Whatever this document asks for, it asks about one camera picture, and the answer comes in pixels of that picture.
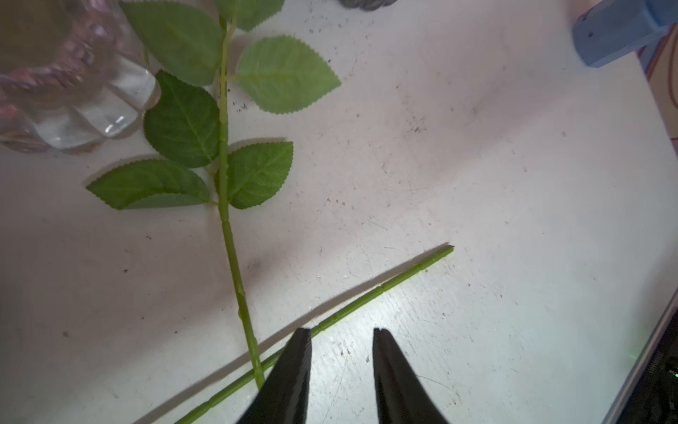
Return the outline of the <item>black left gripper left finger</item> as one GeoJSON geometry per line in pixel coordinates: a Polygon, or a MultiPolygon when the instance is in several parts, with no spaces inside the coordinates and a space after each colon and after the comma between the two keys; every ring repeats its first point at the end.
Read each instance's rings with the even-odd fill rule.
{"type": "Polygon", "coordinates": [[[296,329],[238,424],[306,423],[312,352],[311,331],[296,329]]]}

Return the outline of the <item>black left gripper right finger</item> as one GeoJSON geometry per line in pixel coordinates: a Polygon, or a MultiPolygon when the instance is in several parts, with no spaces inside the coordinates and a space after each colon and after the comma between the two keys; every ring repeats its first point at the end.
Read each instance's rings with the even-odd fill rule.
{"type": "Polygon", "coordinates": [[[373,360],[379,423],[448,423],[386,329],[374,329],[373,360]]]}

